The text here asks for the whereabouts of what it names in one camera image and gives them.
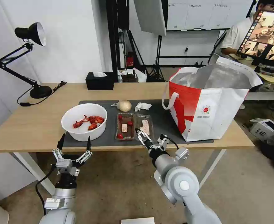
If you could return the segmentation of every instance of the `person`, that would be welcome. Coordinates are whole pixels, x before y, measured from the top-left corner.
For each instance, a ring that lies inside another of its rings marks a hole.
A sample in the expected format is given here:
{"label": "person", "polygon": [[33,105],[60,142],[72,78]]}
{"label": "person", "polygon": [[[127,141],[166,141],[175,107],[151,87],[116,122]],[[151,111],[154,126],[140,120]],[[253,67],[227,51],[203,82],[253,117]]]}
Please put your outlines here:
{"label": "person", "polygon": [[[259,0],[256,5],[256,12],[253,16],[247,17],[245,20],[230,28],[220,46],[222,54],[229,55],[237,53],[237,50],[241,46],[253,21],[261,10],[274,11],[274,0]],[[245,109],[245,105],[242,104],[240,109]]]}

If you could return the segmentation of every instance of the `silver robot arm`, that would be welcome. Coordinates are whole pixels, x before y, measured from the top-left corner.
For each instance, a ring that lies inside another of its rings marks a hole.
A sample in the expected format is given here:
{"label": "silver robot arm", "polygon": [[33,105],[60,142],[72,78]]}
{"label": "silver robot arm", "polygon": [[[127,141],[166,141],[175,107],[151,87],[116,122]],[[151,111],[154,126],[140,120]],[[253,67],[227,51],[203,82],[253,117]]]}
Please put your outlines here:
{"label": "silver robot arm", "polygon": [[180,166],[181,161],[189,155],[188,149],[181,147],[176,151],[176,156],[171,157],[165,151],[170,140],[166,135],[161,134],[158,144],[153,144],[145,132],[136,129],[136,133],[157,168],[154,173],[156,182],[172,204],[178,201],[184,203],[188,224],[221,224],[215,212],[200,200],[196,175]]}
{"label": "silver robot arm", "polygon": [[92,156],[90,137],[88,138],[86,152],[79,158],[74,155],[63,155],[64,135],[57,144],[57,149],[53,149],[57,160],[56,168],[60,180],[55,185],[55,193],[52,198],[47,198],[44,208],[48,213],[42,217],[40,224],[74,224],[76,214],[71,211],[76,198],[76,177],[79,175],[79,167]]}

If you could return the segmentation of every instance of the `white shirt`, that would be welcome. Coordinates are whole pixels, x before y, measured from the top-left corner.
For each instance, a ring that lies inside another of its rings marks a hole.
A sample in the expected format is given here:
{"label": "white shirt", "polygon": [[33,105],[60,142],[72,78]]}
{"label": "white shirt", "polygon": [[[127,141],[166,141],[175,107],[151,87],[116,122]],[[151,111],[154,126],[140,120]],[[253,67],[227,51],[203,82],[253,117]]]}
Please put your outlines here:
{"label": "white shirt", "polygon": [[237,23],[236,25],[233,25],[226,34],[220,49],[232,48],[238,50],[243,43],[243,40],[247,35],[252,23],[253,17],[251,16]]}

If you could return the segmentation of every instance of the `black tissue box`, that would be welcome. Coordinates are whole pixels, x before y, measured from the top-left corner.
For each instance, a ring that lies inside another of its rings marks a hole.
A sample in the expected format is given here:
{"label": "black tissue box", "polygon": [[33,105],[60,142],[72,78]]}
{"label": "black tissue box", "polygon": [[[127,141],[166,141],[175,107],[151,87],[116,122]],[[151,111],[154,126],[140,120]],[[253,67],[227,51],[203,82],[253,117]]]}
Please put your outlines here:
{"label": "black tissue box", "polygon": [[86,85],[88,90],[113,90],[114,79],[113,72],[105,72],[105,77],[94,77],[93,72],[86,76]]}

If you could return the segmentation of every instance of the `computer screen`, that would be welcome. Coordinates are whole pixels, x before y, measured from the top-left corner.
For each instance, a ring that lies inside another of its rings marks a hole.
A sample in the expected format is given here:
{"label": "computer screen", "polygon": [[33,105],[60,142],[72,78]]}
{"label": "computer screen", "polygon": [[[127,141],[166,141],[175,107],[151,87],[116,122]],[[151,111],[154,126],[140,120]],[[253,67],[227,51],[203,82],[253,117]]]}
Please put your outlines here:
{"label": "computer screen", "polygon": [[237,53],[274,60],[274,12],[258,14]]}

